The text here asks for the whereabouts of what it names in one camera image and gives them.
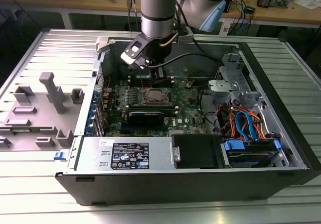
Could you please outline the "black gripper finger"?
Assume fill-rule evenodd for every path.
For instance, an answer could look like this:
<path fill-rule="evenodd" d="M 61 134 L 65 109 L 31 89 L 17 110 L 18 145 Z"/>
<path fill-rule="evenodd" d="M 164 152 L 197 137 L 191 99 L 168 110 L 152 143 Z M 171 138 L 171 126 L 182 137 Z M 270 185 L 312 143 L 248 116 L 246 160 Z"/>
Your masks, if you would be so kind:
<path fill-rule="evenodd" d="M 167 80 L 167 73 L 163 67 L 153 68 L 151 76 L 153 84 L 161 84 Z"/>

